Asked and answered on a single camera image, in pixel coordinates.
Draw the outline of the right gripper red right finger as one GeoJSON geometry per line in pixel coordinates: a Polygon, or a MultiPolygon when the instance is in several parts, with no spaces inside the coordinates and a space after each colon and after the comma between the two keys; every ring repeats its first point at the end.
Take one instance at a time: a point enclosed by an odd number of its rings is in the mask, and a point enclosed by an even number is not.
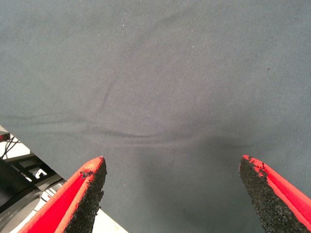
{"type": "Polygon", "coordinates": [[[266,233],[309,233],[311,199],[266,163],[244,155],[240,178],[266,233]]]}

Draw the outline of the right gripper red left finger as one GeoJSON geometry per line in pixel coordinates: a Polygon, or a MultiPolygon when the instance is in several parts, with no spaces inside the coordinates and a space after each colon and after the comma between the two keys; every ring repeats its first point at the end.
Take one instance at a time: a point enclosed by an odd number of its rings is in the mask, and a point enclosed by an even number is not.
{"type": "Polygon", "coordinates": [[[20,233],[90,233],[103,197],[106,163],[102,156],[82,165],[20,233]]]}

